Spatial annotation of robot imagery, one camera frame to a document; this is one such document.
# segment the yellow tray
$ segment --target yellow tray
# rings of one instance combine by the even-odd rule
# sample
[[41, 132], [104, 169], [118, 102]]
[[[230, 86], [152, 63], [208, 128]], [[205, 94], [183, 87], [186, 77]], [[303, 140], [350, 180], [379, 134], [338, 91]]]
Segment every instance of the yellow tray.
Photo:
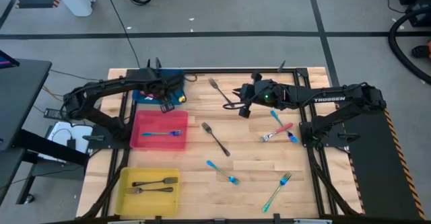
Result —
[[179, 183], [175, 184], [145, 184], [143, 189], [173, 187], [173, 192], [149, 191], [141, 194], [125, 194], [125, 189], [132, 187], [132, 182], [151, 182], [167, 177], [177, 177], [177, 169], [125, 167], [121, 170], [119, 191], [114, 213], [131, 216], [174, 216], [178, 209]]

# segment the pink handle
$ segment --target pink handle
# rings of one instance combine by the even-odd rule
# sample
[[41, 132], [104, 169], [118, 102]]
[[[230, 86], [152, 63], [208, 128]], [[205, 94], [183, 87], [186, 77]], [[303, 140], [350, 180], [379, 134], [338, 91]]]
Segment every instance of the pink handle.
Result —
[[284, 126], [282, 126], [282, 127], [278, 128], [277, 130], [275, 130], [274, 133], [280, 133], [280, 132], [282, 132], [282, 131], [284, 131], [286, 129], [291, 128], [293, 125], [294, 125], [293, 123], [289, 122], [289, 123], [285, 124]]

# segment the black table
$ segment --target black table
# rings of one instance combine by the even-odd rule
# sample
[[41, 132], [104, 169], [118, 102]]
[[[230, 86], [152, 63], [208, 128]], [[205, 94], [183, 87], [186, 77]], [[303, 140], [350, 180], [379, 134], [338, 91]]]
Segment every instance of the black table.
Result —
[[[52, 63], [17, 60], [19, 67], [0, 70], [0, 204], [21, 161], [36, 163], [37, 153], [43, 153], [70, 163], [85, 166], [88, 155], [56, 144], [22, 129]], [[18, 202], [24, 202], [34, 178], [24, 184]]]

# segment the black floor stripe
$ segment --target black floor stripe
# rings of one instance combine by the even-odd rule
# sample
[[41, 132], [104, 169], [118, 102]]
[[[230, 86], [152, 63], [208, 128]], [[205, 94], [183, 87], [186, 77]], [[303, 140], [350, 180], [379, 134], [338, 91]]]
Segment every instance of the black floor stripe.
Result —
[[[204, 37], [247, 37], [247, 36], [291, 36], [318, 37], [318, 32], [155, 32], [129, 33], [130, 38], [204, 38]], [[126, 38], [123, 33], [108, 34], [0, 34], [0, 39], [104, 39]]]
[[[130, 33], [130, 38], [204, 38], [204, 37], [387, 37], [388, 32], [154, 32]], [[398, 32], [397, 36], [431, 36], [431, 32]], [[116, 39], [126, 38], [122, 33], [94, 34], [0, 34], [2, 40], [43, 40], [43, 39]]]
[[[327, 37], [387, 37], [388, 32], [325, 32]], [[431, 31], [397, 32], [397, 36], [431, 36]]]
[[322, 17], [319, 11], [319, 6], [317, 5], [317, 0], [310, 0], [310, 2], [311, 2], [312, 12], [314, 13], [314, 18], [316, 19], [317, 30], [319, 31], [319, 36], [321, 38], [323, 54], [325, 55], [326, 64], [328, 66], [328, 72], [331, 78], [332, 86], [339, 86], [337, 71], [335, 70], [331, 49], [329, 48], [328, 38], [325, 33], [325, 28], [323, 27]]
[[3, 12], [3, 15], [1, 15], [1, 17], [0, 17], [0, 29], [3, 26], [3, 24], [5, 23], [9, 13], [11, 13], [11, 10], [12, 10], [13, 6], [15, 5], [15, 2], [16, 2], [16, 0], [10, 0], [9, 4], [7, 4], [7, 7], [6, 7], [5, 11]]

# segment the red tray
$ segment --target red tray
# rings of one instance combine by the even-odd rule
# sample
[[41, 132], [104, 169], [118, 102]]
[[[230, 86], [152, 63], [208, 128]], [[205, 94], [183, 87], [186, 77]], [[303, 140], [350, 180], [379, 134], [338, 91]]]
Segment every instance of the red tray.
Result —
[[[184, 150], [186, 147], [187, 121], [189, 113], [175, 110], [162, 113], [159, 110], [140, 110], [136, 112], [130, 140], [134, 149]], [[181, 130], [180, 136], [142, 136], [142, 133], [167, 133]]]

